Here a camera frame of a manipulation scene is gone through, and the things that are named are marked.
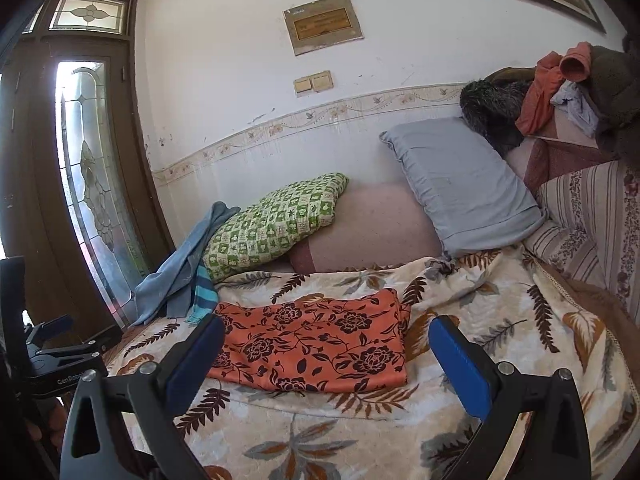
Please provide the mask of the left hand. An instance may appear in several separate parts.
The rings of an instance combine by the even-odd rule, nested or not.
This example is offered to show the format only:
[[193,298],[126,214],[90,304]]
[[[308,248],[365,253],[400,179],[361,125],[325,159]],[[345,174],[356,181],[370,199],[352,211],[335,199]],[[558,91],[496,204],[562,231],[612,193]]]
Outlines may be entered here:
[[59,398],[53,398],[38,403],[39,414],[42,417],[40,424],[26,419],[27,431],[34,442],[46,440],[61,453],[64,440],[64,432],[67,422],[67,410]]

